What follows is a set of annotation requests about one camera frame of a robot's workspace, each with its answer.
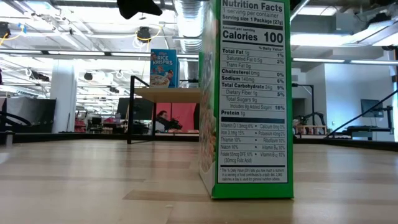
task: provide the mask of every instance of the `cable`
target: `cable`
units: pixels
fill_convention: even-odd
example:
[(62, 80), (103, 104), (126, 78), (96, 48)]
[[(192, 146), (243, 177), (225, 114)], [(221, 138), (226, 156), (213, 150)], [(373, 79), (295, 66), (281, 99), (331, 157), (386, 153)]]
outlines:
[(4, 34), (4, 36), (1, 39), (0, 46), (2, 45), (3, 41), (6, 39), (7, 36), (8, 36), (8, 33)]
[(322, 14), (323, 14), (328, 8), (330, 8), (330, 7), (334, 7), (334, 8), (336, 9), (336, 12), (338, 12), (338, 8), (337, 8), (336, 6), (330, 5), (330, 6), (326, 7), (326, 8), (319, 14), (319, 16), (322, 16)]
[(373, 110), (374, 108), (376, 108), (377, 106), (379, 106), (380, 104), (382, 104), (384, 101), (386, 101), (388, 98), (394, 96), (396, 93), (398, 93), (398, 90), (393, 91), (390, 95), (386, 96), (384, 99), (382, 99), (381, 101), (379, 101), (378, 103), (376, 103), (374, 106), (372, 106), (371, 108), (369, 108), (367, 111), (361, 113), (360, 115), (356, 116), (355, 118), (345, 122), (344, 124), (342, 124), (340, 127), (336, 128), (334, 131), (332, 131), (330, 134), (328, 134), (325, 138), (328, 138), (329, 136), (335, 134), (339, 129), (341, 129), (342, 127), (346, 126), (347, 124), (350, 124), (351, 122), (353, 122), (354, 120), (360, 118), (361, 116), (363, 116), (364, 114), (370, 112), (371, 110)]
[(136, 38), (139, 39), (139, 40), (152, 40), (153, 38), (157, 37), (157, 36), (160, 34), (160, 32), (161, 32), (162, 29), (163, 29), (163, 28), (162, 28), (161, 26), (159, 26), (159, 31), (157, 31), (157, 34), (156, 34), (155, 36), (153, 36), (153, 37), (149, 37), (149, 38), (140, 38), (140, 37), (136, 36)]
[(23, 33), (24, 33), (24, 27), (21, 26), (21, 32), (20, 32), (18, 35), (16, 35), (15, 37), (11, 37), (11, 38), (7, 38), (7, 39), (6, 39), (6, 37), (8, 36), (8, 34), (4, 35), (4, 37), (1, 39), (0, 46), (2, 45), (3, 41), (5, 41), (5, 40), (15, 40), (15, 39), (17, 39), (19, 36), (21, 36)]
[(144, 68), (142, 69), (141, 79), (144, 79), (145, 66), (147, 65), (146, 62), (147, 61), (144, 61)]
[(122, 72), (122, 70), (119, 70), (118, 72), (116, 72), (116, 78), (122, 78), (124, 75), (123, 75), (123, 72)]
[(27, 77), (30, 77), (30, 76), (32, 75), (32, 70), (29, 69), (29, 68), (25, 68), (25, 75), (26, 75)]
[(135, 48), (141, 49), (144, 45), (145, 45), (145, 44), (140, 43), (139, 40), (138, 40), (137, 38), (134, 38), (134, 39), (132, 40), (132, 46), (135, 47)]
[(363, 22), (363, 23), (368, 23), (367, 21), (363, 21), (357, 14), (354, 13), (354, 15), (358, 18), (359, 21)]

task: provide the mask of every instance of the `black object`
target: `black object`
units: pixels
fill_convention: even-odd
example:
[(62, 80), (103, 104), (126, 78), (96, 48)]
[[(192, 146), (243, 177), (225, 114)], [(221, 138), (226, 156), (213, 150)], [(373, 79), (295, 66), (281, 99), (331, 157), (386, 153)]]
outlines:
[(319, 112), (314, 112), (312, 114), (308, 114), (305, 116), (297, 116), (295, 119), (298, 119), (300, 121), (301, 125), (307, 125), (308, 119), (311, 117), (314, 118), (315, 115), (318, 115), (319, 119), (321, 120), (321, 124), (323, 126), (326, 126), (325, 119), (323, 118), (324, 115), (323, 115), (323, 113), (319, 113)]
[(197, 103), (193, 112), (193, 128), (199, 130), (200, 126), (200, 104)]
[(109, 90), (111, 93), (116, 93), (116, 94), (119, 93), (119, 90), (116, 87), (110, 87)]
[(156, 117), (156, 121), (159, 122), (160, 124), (163, 124), (164, 130), (169, 130), (171, 127), (171, 121), (167, 121), (165, 118), (161, 116)]
[[(134, 94), (135, 94), (135, 84), (136, 84), (136, 80), (141, 82), (142, 84), (144, 84), (146, 87), (149, 87), (149, 84), (142, 81), (142, 79), (136, 77), (135, 75), (132, 75), (130, 77), (130, 98), (129, 98), (129, 107), (132, 108), (131, 110), (129, 110), (129, 121), (127, 124), (127, 144), (131, 144), (131, 140), (132, 140), (132, 133), (133, 133), (133, 121), (134, 121)], [(153, 116), (152, 117), (152, 124), (155, 124), (155, 119), (156, 117)], [(154, 138), (155, 134), (153, 132), (154, 129), (152, 129), (152, 137)]]
[(384, 21), (389, 21), (391, 20), (391, 16), (388, 16), (385, 12), (376, 14), (372, 19), (369, 20), (368, 26), (372, 23), (377, 23), (377, 22), (384, 22)]
[(132, 125), (132, 134), (146, 134), (148, 131), (149, 128), (140, 122), (135, 121)]
[(196, 78), (192, 78), (187, 80), (180, 80), (180, 82), (199, 83), (199, 80), (197, 80)]
[[(386, 108), (380, 108), (377, 111), (380, 111), (380, 113), (383, 113), (383, 111), (387, 111), (387, 123), (388, 123), (388, 128), (380, 128), (377, 126), (350, 126), (347, 127), (347, 130), (342, 131), (341, 134), (342, 135), (348, 135), (352, 137), (353, 133), (373, 133), (373, 132), (390, 132), (390, 134), (394, 134), (394, 128), (392, 127), (392, 106), (387, 106)], [(372, 140), (373, 138), (373, 134), (370, 134), (368, 137), (368, 140)]]
[(398, 47), (396, 47), (394, 45), (390, 45), (390, 46), (382, 46), (381, 49), (386, 50), (386, 51), (393, 51), (393, 50), (397, 50)]
[(85, 73), (85, 80), (91, 81), (93, 79), (93, 74), (91, 72)]
[(150, 32), (149, 32), (149, 27), (140, 27), (138, 32), (137, 32), (137, 37), (138, 40), (142, 43), (147, 44), (150, 42)]
[(151, 0), (118, 0), (120, 15), (130, 19), (138, 12), (156, 16), (162, 15), (162, 10)]
[(102, 124), (102, 118), (92, 118), (91, 123), (93, 125), (101, 125)]
[(39, 72), (36, 72), (36, 71), (32, 71), (32, 74), (30, 75), (29, 78), (31, 78), (33, 80), (42, 80), (44, 82), (49, 82), (50, 81), (50, 78), (48, 76), (43, 75), (43, 74), (41, 74)]
[(395, 0), (370, 0), (370, 4), (377, 4), (379, 6), (388, 6), (392, 3), (394, 3)]
[[(130, 98), (119, 98), (118, 111), (121, 119), (126, 117), (126, 112), (129, 107)], [(153, 102), (143, 98), (134, 99), (134, 120), (151, 120), (152, 119)]]
[(300, 3), (301, 0), (290, 0), (290, 10), (293, 11), (293, 9)]
[(182, 125), (180, 124), (180, 122), (178, 120), (172, 118), (169, 121), (169, 129), (181, 130), (182, 129)]
[[(379, 103), (378, 100), (361, 100), (361, 109), (362, 113), (367, 111), (368, 109), (372, 108), (373, 106), (377, 105)], [(376, 107), (374, 107), (370, 112), (365, 113), (362, 115), (364, 118), (383, 118), (384, 113), (383, 113), (383, 104), (380, 103)]]
[[(25, 119), (31, 125), (7, 125), (4, 128), (16, 133), (51, 133), (56, 100), (34, 99), (27, 97), (6, 98), (7, 104), (3, 111)], [(11, 121), (20, 123), (20, 119), (9, 117)]]
[[(10, 114), (10, 113), (7, 113), (7, 112), (3, 112), (3, 111), (0, 111), (0, 115), (1, 115), (0, 116), (1, 122), (4, 122), (6, 124), (10, 124), (11, 126), (32, 126), (32, 124), (28, 120), (26, 120), (25, 118), (21, 118), (20, 116), (17, 116), (17, 115), (14, 115), (14, 114)], [(14, 119), (16, 119), (18, 121), (21, 121), (25, 125), (23, 125), (21, 123), (18, 123), (18, 122), (15, 122), (15, 121), (7, 118), (7, 117), (14, 118)]]
[(308, 87), (311, 88), (311, 114), (313, 115), (312, 116), (312, 125), (315, 125), (315, 104), (314, 104), (313, 85), (304, 85), (304, 84), (292, 83), (292, 87), (299, 87), (299, 86), (308, 86)]
[(0, 22), (0, 39), (2, 39), (3, 37), (5, 37), (5, 39), (10, 38), (11, 31), (8, 28), (8, 24), (8, 22)]

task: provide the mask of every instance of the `white column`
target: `white column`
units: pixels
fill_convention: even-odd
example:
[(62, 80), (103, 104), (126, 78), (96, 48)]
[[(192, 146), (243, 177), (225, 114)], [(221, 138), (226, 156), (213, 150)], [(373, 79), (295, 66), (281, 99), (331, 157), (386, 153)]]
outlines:
[(57, 99), (53, 133), (75, 129), (77, 80), (73, 60), (53, 61), (50, 99)]
[[(394, 51), (384, 51), (384, 55), (387, 54), (388, 60), (396, 60), (394, 56)], [(397, 67), (396, 66), (390, 66), (390, 75), (396, 76), (397, 75)], [(393, 83), (393, 88), (394, 91), (397, 90), (397, 83)], [(394, 139), (395, 141), (398, 141), (398, 96), (395, 94), (392, 96), (392, 127), (394, 127)]]

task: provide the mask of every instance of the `rice krispies box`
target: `rice krispies box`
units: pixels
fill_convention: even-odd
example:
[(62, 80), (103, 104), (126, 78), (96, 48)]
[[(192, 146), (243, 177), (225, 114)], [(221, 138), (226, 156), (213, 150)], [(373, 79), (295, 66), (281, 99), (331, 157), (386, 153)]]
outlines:
[(150, 87), (178, 88), (179, 65), (176, 50), (150, 50)]

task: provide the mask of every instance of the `ceiling pipe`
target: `ceiling pipe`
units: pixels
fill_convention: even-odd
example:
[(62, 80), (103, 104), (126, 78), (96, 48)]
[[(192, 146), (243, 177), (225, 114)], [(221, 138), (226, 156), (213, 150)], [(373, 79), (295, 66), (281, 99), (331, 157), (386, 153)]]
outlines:
[(293, 19), (299, 14), (299, 12), (306, 6), (310, 0), (302, 0), (293, 10), (292, 15), (290, 16), (290, 23)]
[[(189, 39), (180, 42), (182, 52), (185, 54), (197, 54), (201, 50), (201, 35), (205, 18), (206, 2), (179, 0), (174, 1), (177, 12), (177, 26), (181, 37)], [(186, 62), (184, 64), (185, 78), (198, 79), (198, 64), (196, 62)]]

